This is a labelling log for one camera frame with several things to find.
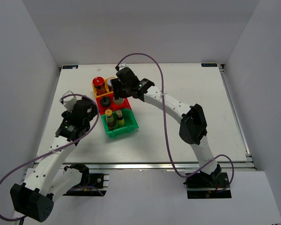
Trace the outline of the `red lid chili sauce jar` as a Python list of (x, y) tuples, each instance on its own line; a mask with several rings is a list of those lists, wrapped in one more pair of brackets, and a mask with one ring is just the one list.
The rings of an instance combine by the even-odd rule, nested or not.
[(105, 82), (102, 77), (95, 77), (92, 81), (92, 84), (95, 88), (95, 92), (97, 95), (102, 95), (106, 93)]

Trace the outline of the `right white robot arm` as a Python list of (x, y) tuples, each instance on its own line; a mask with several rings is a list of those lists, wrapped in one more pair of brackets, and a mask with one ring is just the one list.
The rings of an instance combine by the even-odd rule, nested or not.
[(219, 181), (221, 168), (207, 141), (207, 122), (199, 104), (188, 105), (162, 92), (155, 84), (144, 78), (139, 80), (128, 67), (116, 67), (117, 78), (112, 80), (115, 99), (133, 97), (151, 104), (171, 116), (180, 125), (179, 136), (189, 144), (201, 167), (195, 177), (201, 178), (208, 187)]

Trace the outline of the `white lid sauce jar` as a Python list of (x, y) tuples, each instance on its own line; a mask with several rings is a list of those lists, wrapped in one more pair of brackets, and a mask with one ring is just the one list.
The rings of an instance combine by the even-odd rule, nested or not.
[(108, 80), (107, 80), (107, 86), (108, 86), (108, 89), (109, 89), (109, 91), (110, 92), (112, 92), (113, 91), (113, 87), (112, 87), (112, 80), (114, 79), (114, 77), (111, 77), (111, 78), (109, 78)]

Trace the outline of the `black lid white spice jar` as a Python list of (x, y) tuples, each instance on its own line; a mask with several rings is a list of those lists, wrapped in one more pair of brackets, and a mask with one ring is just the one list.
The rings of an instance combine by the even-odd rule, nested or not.
[(116, 105), (122, 105), (124, 103), (124, 99), (123, 98), (119, 98), (119, 99), (113, 98), (113, 102)]

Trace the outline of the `green label sauce bottle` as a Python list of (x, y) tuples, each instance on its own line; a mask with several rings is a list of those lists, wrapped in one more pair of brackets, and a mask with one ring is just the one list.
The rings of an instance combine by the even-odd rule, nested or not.
[(106, 116), (106, 124), (107, 124), (108, 129), (110, 131), (117, 129), (118, 128), (117, 121), (113, 116), (112, 110), (107, 109), (105, 111), (105, 116)]

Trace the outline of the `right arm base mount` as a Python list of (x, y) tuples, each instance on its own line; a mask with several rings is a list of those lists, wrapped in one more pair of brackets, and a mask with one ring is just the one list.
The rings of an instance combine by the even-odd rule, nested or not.
[(187, 178), (183, 183), (186, 187), (188, 199), (231, 199), (228, 187), (229, 178), (226, 172), (220, 173), (214, 182), (205, 179), (197, 173)]

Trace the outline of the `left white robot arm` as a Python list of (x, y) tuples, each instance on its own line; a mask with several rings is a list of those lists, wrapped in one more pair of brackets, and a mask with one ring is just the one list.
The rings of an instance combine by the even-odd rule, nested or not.
[(21, 185), (14, 184), (10, 195), (15, 211), (38, 222), (44, 222), (52, 212), (55, 201), (75, 185), (89, 183), (88, 168), (75, 164), (66, 169), (58, 179), (55, 176), (69, 154), (90, 130), (90, 122), (98, 115), (94, 101), (83, 97), (78, 100), (61, 100), (66, 111), (48, 150), (33, 172)]

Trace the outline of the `black lid spice grinder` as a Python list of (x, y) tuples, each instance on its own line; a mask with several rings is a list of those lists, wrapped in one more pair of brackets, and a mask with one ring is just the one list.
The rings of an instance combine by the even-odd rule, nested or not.
[(104, 96), (100, 100), (101, 107), (105, 110), (110, 109), (111, 107), (111, 99), (108, 96)]

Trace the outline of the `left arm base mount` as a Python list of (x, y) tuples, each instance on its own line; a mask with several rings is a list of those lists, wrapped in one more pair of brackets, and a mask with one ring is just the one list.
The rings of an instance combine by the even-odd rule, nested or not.
[(65, 166), (63, 170), (66, 172), (68, 169), (78, 170), (81, 173), (81, 181), (69, 189), (64, 196), (105, 196), (109, 174), (90, 172), (84, 164), (72, 164)]

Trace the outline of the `yellow label small bottle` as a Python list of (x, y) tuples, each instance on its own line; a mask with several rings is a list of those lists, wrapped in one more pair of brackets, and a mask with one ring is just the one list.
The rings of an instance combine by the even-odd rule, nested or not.
[(117, 110), (116, 111), (116, 116), (117, 116), (117, 123), (118, 123), (118, 127), (122, 128), (125, 126), (125, 120), (124, 120), (124, 116), (121, 110)]

